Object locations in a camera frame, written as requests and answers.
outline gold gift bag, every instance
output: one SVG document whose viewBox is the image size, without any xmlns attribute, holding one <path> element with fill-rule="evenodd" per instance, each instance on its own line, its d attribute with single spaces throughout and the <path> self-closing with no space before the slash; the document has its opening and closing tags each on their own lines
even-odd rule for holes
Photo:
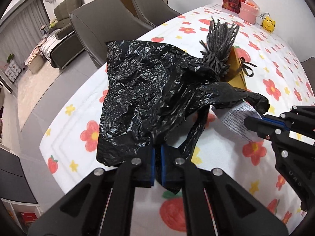
<svg viewBox="0 0 315 236">
<path fill-rule="evenodd" d="M 221 78 L 221 81 L 228 82 L 233 87 L 247 90 L 243 71 L 245 71 L 245 74 L 249 77 L 253 77 L 254 72 L 249 66 L 246 66 L 245 63 L 250 64 L 254 67 L 257 66 L 245 62 L 245 59 L 243 57 L 239 59 L 234 47 L 232 47 L 231 53 L 226 63 L 230 65 L 230 70 L 224 77 Z M 246 69 L 250 69 L 252 73 L 249 75 Z"/>
</svg>

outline gray dining chair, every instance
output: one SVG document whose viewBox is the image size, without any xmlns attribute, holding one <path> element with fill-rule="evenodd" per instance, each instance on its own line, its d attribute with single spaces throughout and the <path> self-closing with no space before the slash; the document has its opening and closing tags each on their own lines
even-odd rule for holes
<svg viewBox="0 0 315 236">
<path fill-rule="evenodd" d="M 106 42 L 135 40 L 153 27 L 132 15 L 120 0 L 94 0 L 70 13 L 73 28 L 97 68 L 107 61 Z"/>
<path fill-rule="evenodd" d="M 310 85 L 315 90 L 315 57 L 310 57 L 308 60 L 301 62 L 301 65 L 310 81 Z"/>
<path fill-rule="evenodd" d="M 157 27 L 180 15 L 167 6 L 163 0 L 131 0 L 139 19 L 150 26 Z"/>
</svg>

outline white paper label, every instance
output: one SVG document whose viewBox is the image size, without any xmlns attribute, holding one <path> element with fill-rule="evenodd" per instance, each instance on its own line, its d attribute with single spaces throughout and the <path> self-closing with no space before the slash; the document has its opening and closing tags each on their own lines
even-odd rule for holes
<svg viewBox="0 0 315 236">
<path fill-rule="evenodd" d="M 229 128 L 229 130 L 240 135 L 247 141 L 262 141 L 262 139 L 257 136 L 256 132 L 248 130 L 244 125 L 244 119 L 248 116 L 261 119 L 259 113 L 257 113 L 256 110 L 247 102 L 242 101 L 233 108 L 215 109 L 212 107 L 212 110 L 219 120 Z"/>
</svg>

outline black plastic bag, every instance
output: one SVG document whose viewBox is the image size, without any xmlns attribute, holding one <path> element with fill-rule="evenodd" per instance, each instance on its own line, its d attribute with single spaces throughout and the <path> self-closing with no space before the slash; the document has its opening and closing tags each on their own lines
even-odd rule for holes
<svg viewBox="0 0 315 236">
<path fill-rule="evenodd" d="M 244 99 L 258 113 L 269 109 L 264 96 L 219 82 L 202 59 L 163 43 L 113 41 L 108 47 L 109 91 L 100 119 L 97 160 L 123 162 L 148 144 L 161 144 L 168 132 L 198 111 L 198 119 L 179 147 L 190 159 L 204 130 L 210 105 L 229 108 Z"/>
</svg>

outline dining table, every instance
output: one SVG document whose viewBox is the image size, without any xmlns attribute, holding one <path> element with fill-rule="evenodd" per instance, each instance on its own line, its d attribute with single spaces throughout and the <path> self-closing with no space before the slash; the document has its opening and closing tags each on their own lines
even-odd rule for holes
<svg viewBox="0 0 315 236">
<path fill-rule="evenodd" d="M 315 105 L 309 80 L 290 46 L 276 34 L 224 11 L 221 6 L 196 8 L 157 26 L 138 40 L 171 44 L 201 58 L 205 48 L 199 41 L 207 40 L 211 20 L 239 25 L 234 41 L 236 53 L 257 66 L 253 67 L 253 77 L 245 75 L 246 86 L 268 98 L 267 114 L 279 116 L 294 105 Z M 64 105 L 40 143 L 42 156 L 65 194 L 95 168 L 114 169 L 96 160 L 100 117 L 109 88 L 105 64 Z M 178 147 L 195 120 L 195 114 L 189 116 L 178 127 L 180 130 L 170 133 L 167 143 Z M 295 132 L 290 137 L 312 141 Z M 192 162 L 205 170 L 221 168 L 280 219 L 289 232 L 305 216 L 301 200 L 275 169 L 271 142 L 243 139 L 223 125 L 211 109 Z M 181 192 L 175 195 L 157 181 L 152 188 L 136 188 L 130 235 L 167 236 L 185 232 Z"/>
</svg>

